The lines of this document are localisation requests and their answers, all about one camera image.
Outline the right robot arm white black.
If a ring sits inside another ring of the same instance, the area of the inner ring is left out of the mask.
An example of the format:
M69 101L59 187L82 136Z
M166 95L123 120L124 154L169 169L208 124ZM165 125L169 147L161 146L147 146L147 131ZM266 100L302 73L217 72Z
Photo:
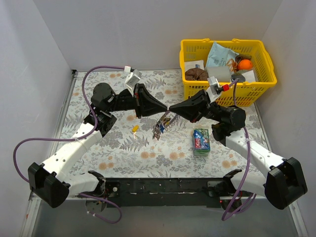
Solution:
M235 196L244 190L266 197L280 210L308 191L301 164L297 159L285 159L250 140L244 129L245 110L235 105L223 107L210 101L204 89L192 98L171 106L169 110L190 122L197 122L201 118L216 121L217 123L212 125L214 139L246 158L263 175L263 178L257 179L251 177L247 169L235 169L226 174L223 181L212 188L213 191Z

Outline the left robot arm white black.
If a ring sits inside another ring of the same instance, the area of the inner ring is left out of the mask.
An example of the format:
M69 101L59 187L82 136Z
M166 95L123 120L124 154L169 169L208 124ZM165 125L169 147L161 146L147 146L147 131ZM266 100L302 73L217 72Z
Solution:
M100 83L93 90L91 106L96 115L89 114L76 132L85 138L64 144L50 158L28 168L31 191L52 208L60 206L68 196L85 193L98 198L106 193L105 178L100 173L88 171L70 176L69 172L114 126L117 119L112 112L134 110L141 118L167 111L167 106L152 96L142 83L136 84L133 92L125 89L120 94L115 94L109 84Z

